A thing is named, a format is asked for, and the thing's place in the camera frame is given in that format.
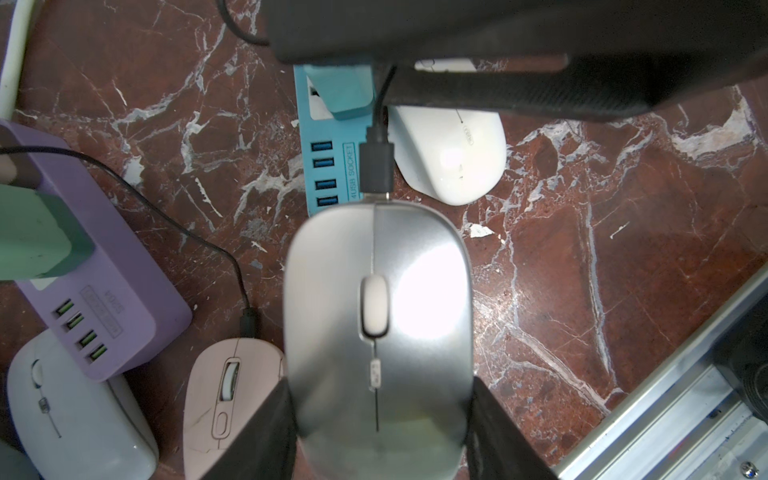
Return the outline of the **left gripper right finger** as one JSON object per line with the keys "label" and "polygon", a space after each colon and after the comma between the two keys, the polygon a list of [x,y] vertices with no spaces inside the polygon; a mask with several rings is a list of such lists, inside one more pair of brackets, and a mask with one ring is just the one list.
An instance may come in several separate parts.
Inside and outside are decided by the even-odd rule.
{"label": "left gripper right finger", "polygon": [[470,479],[558,479],[479,377],[473,379],[465,450]]}

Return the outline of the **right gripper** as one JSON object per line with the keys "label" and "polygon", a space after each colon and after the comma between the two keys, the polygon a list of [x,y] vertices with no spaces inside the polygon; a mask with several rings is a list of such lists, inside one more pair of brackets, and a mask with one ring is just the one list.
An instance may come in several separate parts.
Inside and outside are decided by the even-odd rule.
{"label": "right gripper", "polygon": [[764,1],[266,1],[262,9],[272,52],[286,64],[579,57],[557,72],[401,69],[387,105],[609,122],[658,103],[654,64],[641,56],[767,71]]}

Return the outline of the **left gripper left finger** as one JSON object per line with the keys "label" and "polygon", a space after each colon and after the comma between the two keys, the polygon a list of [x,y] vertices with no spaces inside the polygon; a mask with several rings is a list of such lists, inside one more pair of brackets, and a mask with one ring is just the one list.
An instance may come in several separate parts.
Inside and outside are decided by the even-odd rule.
{"label": "left gripper left finger", "polygon": [[291,479],[296,455],[296,419],[283,378],[202,478]]}

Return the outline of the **silver wireless mouse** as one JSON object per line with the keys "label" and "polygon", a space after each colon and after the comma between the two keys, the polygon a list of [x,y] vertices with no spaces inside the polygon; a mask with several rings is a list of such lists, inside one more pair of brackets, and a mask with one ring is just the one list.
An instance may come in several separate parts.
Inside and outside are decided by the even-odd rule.
{"label": "silver wireless mouse", "polygon": [[439,212],[348,203],[305,222],[284,277],[302,452],[323,479],[451,479],[473,383],[468,254]]}

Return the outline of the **teal power strip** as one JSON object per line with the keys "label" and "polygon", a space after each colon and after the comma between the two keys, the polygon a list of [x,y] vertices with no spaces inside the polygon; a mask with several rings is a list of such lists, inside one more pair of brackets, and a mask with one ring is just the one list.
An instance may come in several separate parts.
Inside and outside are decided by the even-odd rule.
{"label": "teal power strip", "polygon": [[294,67],[301,154],[309,215],[361,199],[359,146],[372,123],[371,111],[348,120],[313,120],[304,66]]}

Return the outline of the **teal usb charger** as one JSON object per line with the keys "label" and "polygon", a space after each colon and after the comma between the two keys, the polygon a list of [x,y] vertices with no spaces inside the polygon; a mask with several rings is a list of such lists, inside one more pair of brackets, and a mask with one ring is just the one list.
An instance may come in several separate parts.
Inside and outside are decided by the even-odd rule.
{"label": "teal usb charger", "polygon": [[304,66],[313,120],[348,120],[368,114],[374,103],[369,65]]}

